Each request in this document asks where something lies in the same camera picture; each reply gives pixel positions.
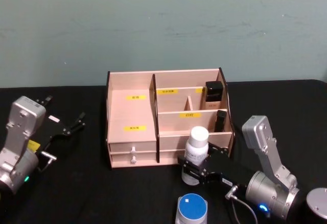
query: black table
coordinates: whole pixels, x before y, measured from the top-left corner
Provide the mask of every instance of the black table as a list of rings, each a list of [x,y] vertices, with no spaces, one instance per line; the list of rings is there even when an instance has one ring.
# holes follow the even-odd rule
[[[307,189],[327,186],[327,84],[316,80],[229,83],[232,120],[236,127],[251,115],[267,115],[284,165]],[[42,175],[32,175],[1,223],[174,223],[177,199],[189,192],[208,201],[208,223],[231,222],[230,206],[219,184],[190,187],[179,166],[110,170],[105,148],[105,87],[36,87],[0,89],[0,142],[11,103],[21,95],[54,97],[48,111],[67,123],[85,111],[86,128],[78,141],[58,155]],[[237,137],[233,159],[260,170],[254,152]],[[242,223],[254,223],[237,205]],[[258,212],[260,223],[266,220]]]

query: teal wall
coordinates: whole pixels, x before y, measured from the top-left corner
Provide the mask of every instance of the teal wall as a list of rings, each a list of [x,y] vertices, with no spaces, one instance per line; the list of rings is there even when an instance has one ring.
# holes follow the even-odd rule
[[[0,62],[1,87],[217,67],[326,80],[327,0],[0,0]]]

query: blue lid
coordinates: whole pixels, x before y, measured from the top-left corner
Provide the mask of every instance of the blue lid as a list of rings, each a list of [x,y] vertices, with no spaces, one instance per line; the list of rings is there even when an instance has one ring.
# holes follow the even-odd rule
[[[189,193],[180,199],[178,209],[187,219],[197,220],[206,214],[207,206],[200,195]]]

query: yellow label sticker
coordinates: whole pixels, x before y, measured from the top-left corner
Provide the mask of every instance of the yellow label sticker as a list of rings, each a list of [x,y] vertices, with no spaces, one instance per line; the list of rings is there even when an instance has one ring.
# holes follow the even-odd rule
[[[162,89],[162,90],[157,90],[157,94],[159,95],[172,95],[172,94],[177,94],[178,89]]]
[[[180,113],[180,118],[200,118],[201,113]]]
[[[27,148],[30,149],[31,151],[33,152],[36,152],[37,149],[39,149],[40,147],[40,144],[35,142],[35,141],[32,141],[32,140],[29,140],[29,143],[27,145]]]
[[[124,131],[140,131],[140,130],[147,130],[147,127],[145,125],[141,125],[141,126],[126,126],[124,128]]]
[[[129,95],[126,97],[127,100],[145,100],[145,95]]]
[[[197,94],[201,94],[202,92],[203,92],[203,88],[201,87],[201,88],[197,88],[196,90],[195,90],[195,92],[197,93]]]

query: desk organizer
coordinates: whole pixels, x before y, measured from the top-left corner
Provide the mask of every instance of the desk organizer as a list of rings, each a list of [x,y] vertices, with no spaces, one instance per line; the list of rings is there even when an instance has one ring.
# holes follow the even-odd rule
[[[202,110],[207,81],[221,81],[223,132],[214,132],[217,109]],[[194,126],[209,130],[209,142],[231,151],[234,130],[221,68],[108,72],[106,144],[112,168],[177,164]]]

